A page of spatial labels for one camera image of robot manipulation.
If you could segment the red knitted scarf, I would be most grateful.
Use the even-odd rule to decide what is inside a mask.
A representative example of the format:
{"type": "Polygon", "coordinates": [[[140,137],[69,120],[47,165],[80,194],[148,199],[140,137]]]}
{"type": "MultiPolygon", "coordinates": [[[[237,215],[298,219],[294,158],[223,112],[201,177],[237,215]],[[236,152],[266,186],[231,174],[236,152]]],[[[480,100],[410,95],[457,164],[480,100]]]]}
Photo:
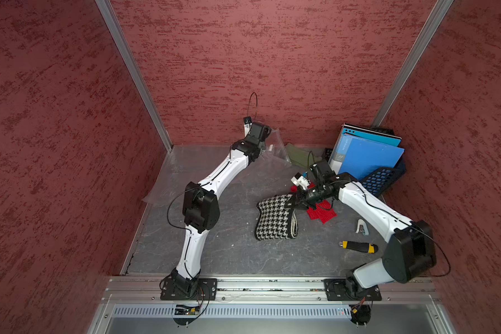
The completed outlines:
{"type": "Polygon", "coordinates": [[[292,198],[288,200],[286,208],[306,211],[311,220],[319,219],[323,224],[337,216],[333,209],[333,187],[311,182],[306,191],[294,185],[290,190],[292,198]]]}

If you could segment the green knitted scarf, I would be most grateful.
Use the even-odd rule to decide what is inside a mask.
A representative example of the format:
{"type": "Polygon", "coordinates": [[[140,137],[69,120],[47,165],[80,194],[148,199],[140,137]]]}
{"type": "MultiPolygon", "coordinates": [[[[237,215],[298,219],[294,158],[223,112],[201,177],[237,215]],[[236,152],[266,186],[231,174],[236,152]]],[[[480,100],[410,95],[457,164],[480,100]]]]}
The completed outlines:
{"type": "Polygon", "coordinates": [[[292,164],[308,169],[311,165],[323,160],[319,155],[316,155],[312,150],[304,150],[296,147],[291,143],[285,146],[288,158],[292,164]]]}

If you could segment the houndstooth black white scarf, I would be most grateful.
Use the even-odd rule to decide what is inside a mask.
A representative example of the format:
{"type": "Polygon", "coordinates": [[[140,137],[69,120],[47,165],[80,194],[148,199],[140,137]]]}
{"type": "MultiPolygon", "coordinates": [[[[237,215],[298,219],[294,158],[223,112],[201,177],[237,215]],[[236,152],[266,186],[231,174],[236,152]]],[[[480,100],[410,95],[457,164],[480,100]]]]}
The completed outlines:
{"type": "Polygon", "coordinates": [[[255,238],[259,241],[295,239],[299,232],[293,193],[273,196],[257,204],[255,238]]]}

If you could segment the clear plastic vacuum bag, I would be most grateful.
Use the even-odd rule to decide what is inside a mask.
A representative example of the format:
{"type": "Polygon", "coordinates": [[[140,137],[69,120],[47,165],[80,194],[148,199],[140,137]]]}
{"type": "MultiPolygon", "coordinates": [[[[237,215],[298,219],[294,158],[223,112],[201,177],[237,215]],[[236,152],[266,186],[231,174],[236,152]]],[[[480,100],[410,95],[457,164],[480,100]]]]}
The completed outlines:
{"type": "MultiPolygon", "coordinates": [[[[209,175],[227,170],[230,145],[175,146],[167,154],[156,182],[144,202],[152,205],[168,203],[185,190],[189,182],[204,185],[209,175]]],[[[234,183],[245,186],[270,185],[273,179],[292,166],[281,132],[274,129],[266,139],[265,150],[255,162],[239,172],[234,183]]]]}

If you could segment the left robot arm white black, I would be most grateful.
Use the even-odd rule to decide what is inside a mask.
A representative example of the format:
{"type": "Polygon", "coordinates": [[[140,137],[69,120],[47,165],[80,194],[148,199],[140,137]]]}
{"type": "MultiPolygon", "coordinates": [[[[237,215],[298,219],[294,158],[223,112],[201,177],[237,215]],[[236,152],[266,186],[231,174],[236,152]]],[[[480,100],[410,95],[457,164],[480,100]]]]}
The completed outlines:
{"type": "Polygon", "coordinates": [[[182,299],[193,299],[199,288],[200,261],[207,235],[217,224],[221,211],[218,199],[237,175],[265,150],[271,128],[250,117],[244,119],[245,137],[234,142],[226,158],[203,180],[189,182],[181,193],[184,197],[185,242],[177,266],[169,275],[175,293],[182,299]]]}

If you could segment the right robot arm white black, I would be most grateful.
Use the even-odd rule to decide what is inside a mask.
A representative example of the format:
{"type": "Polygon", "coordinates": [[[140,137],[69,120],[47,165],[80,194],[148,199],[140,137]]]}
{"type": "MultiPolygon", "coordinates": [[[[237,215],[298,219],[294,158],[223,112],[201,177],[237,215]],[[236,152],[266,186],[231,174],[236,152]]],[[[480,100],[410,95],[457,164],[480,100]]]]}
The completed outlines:
{"type": "Polygon", "coordinates": [[[297,187],[293,206],[315,209],[324,200],[338,200],[357,212],[386,242],[379,259],[348,272],[342,281],[348,298],[362,299],[384,283],[405,284],[436,266],[436,252],[442,248],[434,241],[429,224],[391,209],[354,176],[335,174],[325,161],[313,164],[309,171],[313,181],[300,173],[292,178],[297,187]]]}

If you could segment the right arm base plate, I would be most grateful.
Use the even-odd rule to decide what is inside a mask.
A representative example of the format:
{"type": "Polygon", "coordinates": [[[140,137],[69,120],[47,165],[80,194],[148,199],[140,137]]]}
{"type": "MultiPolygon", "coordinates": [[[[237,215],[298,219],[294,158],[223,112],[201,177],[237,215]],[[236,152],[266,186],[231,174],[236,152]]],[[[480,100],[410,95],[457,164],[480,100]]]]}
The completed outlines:
{"type": "Polygon", "coordinates": [[[377,285],[362,288],[353,278],[331,278],[323,280],[328,301],[382,301],[377,285]]]}

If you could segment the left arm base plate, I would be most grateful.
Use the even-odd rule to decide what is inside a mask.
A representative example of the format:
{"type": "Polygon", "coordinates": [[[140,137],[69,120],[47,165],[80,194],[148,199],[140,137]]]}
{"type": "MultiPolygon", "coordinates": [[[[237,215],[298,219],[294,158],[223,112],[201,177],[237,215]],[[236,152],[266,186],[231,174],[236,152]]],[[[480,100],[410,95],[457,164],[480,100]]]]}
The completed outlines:
{"type": "Polygon", "coordinates": [[[164,278],[160,282],[160,299],[162,301],[213,301],[217,295],[218,280],[215,278],[198,278],[191,281],[164,278]]]}

